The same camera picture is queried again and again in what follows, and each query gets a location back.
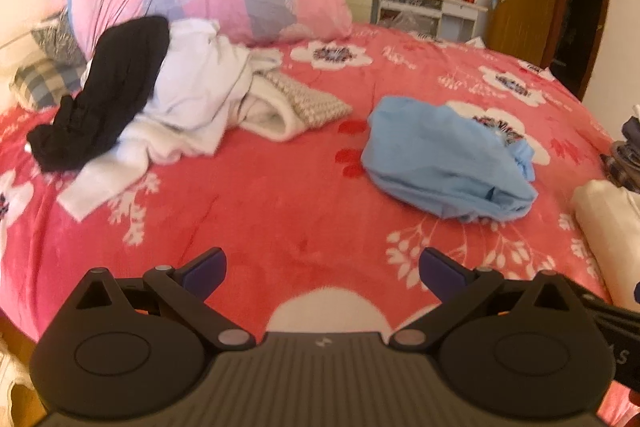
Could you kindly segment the beige knit sweater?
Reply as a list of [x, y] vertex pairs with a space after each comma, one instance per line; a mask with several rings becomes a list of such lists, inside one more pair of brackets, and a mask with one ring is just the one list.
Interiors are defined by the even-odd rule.
[[272, 142], [286, 142], [350, 113], [352, 106], [337, 96], [272, 70], [253, 76], [235, 126]]

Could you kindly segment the white fleece garment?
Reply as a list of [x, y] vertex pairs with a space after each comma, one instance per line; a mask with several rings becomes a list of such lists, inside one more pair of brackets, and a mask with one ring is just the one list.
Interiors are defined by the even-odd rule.
[[250, 49], [214, 20], [169, 24], [170, 41], [153, 92], [107, 153], [89, 161], [56, 201], [76, 221], [138, 182], [151, 164], [212, 156], [256, 74], [282, 64], [277, 49]]

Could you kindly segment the stack of folded clothes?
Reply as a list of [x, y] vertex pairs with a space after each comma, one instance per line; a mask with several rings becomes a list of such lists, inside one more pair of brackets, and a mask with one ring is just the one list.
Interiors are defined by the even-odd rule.
[[640, 122], [639, 105], [623, 124], [623, 141], [611, 144], [610, 153], [601, 154], [603, 170], [608, 179], [618, 187], [632, 193], [640, 191]]

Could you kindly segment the white shelf desk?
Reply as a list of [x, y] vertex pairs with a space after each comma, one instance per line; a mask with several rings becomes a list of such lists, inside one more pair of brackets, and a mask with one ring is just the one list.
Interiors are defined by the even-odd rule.
[[478, 36], [484, 6], [461, 0], [372, 0], [370, 23], [450, 41]]

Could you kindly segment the black garment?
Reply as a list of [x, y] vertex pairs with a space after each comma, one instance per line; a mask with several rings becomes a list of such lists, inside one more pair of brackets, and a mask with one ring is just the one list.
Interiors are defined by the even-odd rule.
[[79, 170], [111, 150], [149, 100], [169, 41], [168, 19], [159, 15], [104, 31], [78, 95], [63, 96], [53, 121], [27, 133], [41, 171]]

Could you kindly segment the red floral bed blanket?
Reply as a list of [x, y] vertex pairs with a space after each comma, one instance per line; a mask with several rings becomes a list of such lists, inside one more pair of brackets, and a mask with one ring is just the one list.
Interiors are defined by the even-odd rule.
[[[35, 338], [91, 267], [137, 277], [213, 246], [226, 253], [229, 270], [210, 302], [255, 334], [399, 329], [436, 303], [419, 280], [426, 246], [514, 279], [560, 271], [604, 293], [570, 199], [576, 187], [601, 176], [610, 138], [559, 81], [497, 52], [373, 26], [359, 26], [341, 50], [344, 61], [326, 64], [313, 44], [287, 46], [282, 68], [347, 102], [347, 118], [285, 143], [231, 130], [213, 157], [154, 167], [81, 221], [58, 205], [70, 177], [40, 173], [26, 152], [26, 133], [44, 115], [7, 110], [2, 311]], [[505, 225], [464, 224], [378, 190], [360, 155], [368, 116], [386, 95], [445, 104], [526, 139], [535, 152], [538, 193], [528, 216]]]

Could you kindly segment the light blue t-shirt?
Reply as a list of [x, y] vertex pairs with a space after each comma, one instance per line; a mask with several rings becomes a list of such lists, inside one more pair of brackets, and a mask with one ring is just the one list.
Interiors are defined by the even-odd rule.
[[361, 164], [382, 192], [442, 219], [513, 221], [538, 197], [534, 151], [447, 105], [386, 96], [368, 118]]

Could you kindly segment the cream folded garment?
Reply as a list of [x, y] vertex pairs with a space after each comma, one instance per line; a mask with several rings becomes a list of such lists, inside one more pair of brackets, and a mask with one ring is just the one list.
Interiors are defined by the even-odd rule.
[[639, 311], [639, 195], [610, 181], [577, 187], [572, 204], [614, 305]]

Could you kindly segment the checkered pillow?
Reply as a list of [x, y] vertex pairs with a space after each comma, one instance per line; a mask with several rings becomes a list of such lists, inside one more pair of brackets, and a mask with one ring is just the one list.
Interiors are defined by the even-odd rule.
[[65, 65], [51, 60], [39, 60], [17, 69], [9, 83], [18, 104], [31, 112], [59, 106], [63, 96], [80, 89], [85, 66]]

